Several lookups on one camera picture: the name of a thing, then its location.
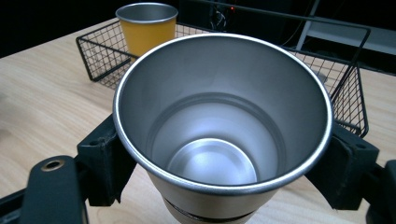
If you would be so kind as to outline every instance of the stainless steel cup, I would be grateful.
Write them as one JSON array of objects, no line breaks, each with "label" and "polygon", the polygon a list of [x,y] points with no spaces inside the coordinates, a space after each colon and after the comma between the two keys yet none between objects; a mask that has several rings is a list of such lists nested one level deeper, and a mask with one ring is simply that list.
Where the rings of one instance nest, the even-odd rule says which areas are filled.
[{"label": "stainless steel cup", "polygon": [[331,136],[314,73],[264,41],[193,35],[132,65],[114,98],[122,143],[180,221],[245,221]]},{"label": "stainless steel cup", "polygon": [[116,11],[128,50],[142,56],[175,38],[177,9],[160,3],[135,3]]}]

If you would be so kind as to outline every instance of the silver cup rim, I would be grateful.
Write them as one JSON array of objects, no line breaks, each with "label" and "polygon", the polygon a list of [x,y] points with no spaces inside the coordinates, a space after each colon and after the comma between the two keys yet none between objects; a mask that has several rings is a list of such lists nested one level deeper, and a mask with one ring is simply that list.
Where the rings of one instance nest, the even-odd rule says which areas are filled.
[{"label": "silver cup rim", "polygon": [[[133,18],[126,17],[123,12],[127,10],[128,8],[131,7],[144,7],[144,6],[153,6],[157,8],[162,8],[162,9],[169,9],[170,10],[170,15],[166,18],[159,19],[159,20],[134,20]],[[139,23],[139,24],[153,24],[153,23],[161,23],[161,22],[166,22],[174,19],[178,15],[178,11],[175,7],[172,7],[170,5],[162,4],[162,3],[134,3],[130,5],[126,5],[123,7],[120,7],[116,11],[116,16],[122,21],[128,21],[131,23]]]},{"label": "silver cup rim", "polygon": [[[178,41],[183,41],[187,39],[193,39],[193,38],[200,38],[200,37],[205,37],[205,36],[220,36],[220,37],[232,37],[232,38],[242,38],[246,39],[249,41],[254,41],[260,44],[264,44],[270,48],[279,50],[286,54],[287,56],[291,57],[295,62],[297,62],[299,65],[301,65],[307,73],[316,81],[320,92],[323,96],[324,104],[326,105],[328,113],[326,114],[326,127],[323,131],[322,138],[320,139],[318,143],[318,147],[312,152],[312,154],[301,164],[299,164],[297,167],[295,167],[293,170],[280,175],[278,177],[275,177],[273,179],[265,180],[263,182],[257,182],[257,183],[252,183],[252,184],[246,184],[246,185],[238,185],[238,186],[221,186],[221,185],[210,185],[210,184],[205,184],[205,183],[200,183],[200,182],[195,182],[189,179],[184,179],[180,176],[173,175],[171,173],[168,173],[161,167],[157,166],[155,163],[151,162],[149,159],[147,159],[142,153],[139,152],[139,150],[132,144],[130,139],[128,138],[127,134],[123,130],[122,127],[122,121],[120,120],[120,97],[122,94],[123,87],[128,80],[128,76],[134,71],[134,68],[137,67],[142,61],[145,60],[145,58],[149,57],[150,54],[155,53],[156,50],[161,49],[167,45],[174,44]],[[171,41],[168,41],[166,43],[161,44],[160,46],[151,49],[148,51],[146,54],[144,54],[142,57],[140,57],[134,64],[127,70],[125,75],[120,81],[119,86],[116,89],[115,96],[114,96],[114,101],[113,101],[113,118],[116,126],[117,133],[119,135],[119,138],[121,142],[124,144],[125,148],[128,150],[128,152],[133,156],[133,158],[143,167],[145,168],[148,172],[152,173],[153,175],[158,176],[159,178],[173,184],[176,186],[179,186],[183,189],[189,189],[192,191],[199,191],[202,193],[207,193],[207,194],[215,194],[215,195],[244,195],[244,194],[257,194],[257,193],[263,193],[275,189],[279,189],[290,182],[296,180],[300,176],[304,175],[306,172],[308,172],[318,161],[318,159],[322,156],[324,153],[325,149],[327,148],[327,145],[330,142],[331,135],[332,135],[332,123],[333,123],[333,115],[332,115],[332,104],[330,101],[330,98],[328,96],[328,93],[324,86],[321,84],[320,80],[318,77],[314,74],[314,72],[302,61],[300,61],[298,58],[295,56],[291,55],[284,49],[273,45],[271,43],[268,43],[266,41],[246,36],[246,35],[234,35],[234,34],[222,34],[222,33],[215,33],[215,34],[198,34],[198,35],[188,35],[184,37],[180,37]]]}]

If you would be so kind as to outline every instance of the wire basket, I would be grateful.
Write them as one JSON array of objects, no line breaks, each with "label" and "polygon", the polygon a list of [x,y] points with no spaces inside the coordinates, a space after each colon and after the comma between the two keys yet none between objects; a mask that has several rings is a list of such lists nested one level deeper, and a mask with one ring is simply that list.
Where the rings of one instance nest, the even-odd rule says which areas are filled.
[{"label": "wire basket", "polygon": [[[176,38],[209,31],[178,24]],[[79,36],[77,45],[90,80],[116,89],[120,79],[136,58],[128,53],[120,23]],[[316,73],[328,91],[337,123],[363,137],[368,121],[361,88],[360,69],[356,64],[321,55],[287,49]]]}]

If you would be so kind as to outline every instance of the light wood surface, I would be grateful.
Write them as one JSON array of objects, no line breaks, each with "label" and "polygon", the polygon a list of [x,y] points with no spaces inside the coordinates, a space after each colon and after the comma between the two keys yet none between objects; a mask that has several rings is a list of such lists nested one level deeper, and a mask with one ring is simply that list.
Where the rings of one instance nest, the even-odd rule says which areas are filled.
[{"label": "light wood surface", "polygon": [[[26,186],[30,169],[76,145],[112,112],[114,91],[89,81],[75,38],[95,27],[0,59],[0,197]],[[396,159],[396,77],[361,70],[378,163]],[[305,178],[280,189],[248,223],[364,223],[359,211],[335,211]],[[137,166],[121,204],[89,207],[91,223],[177,223]]]}]

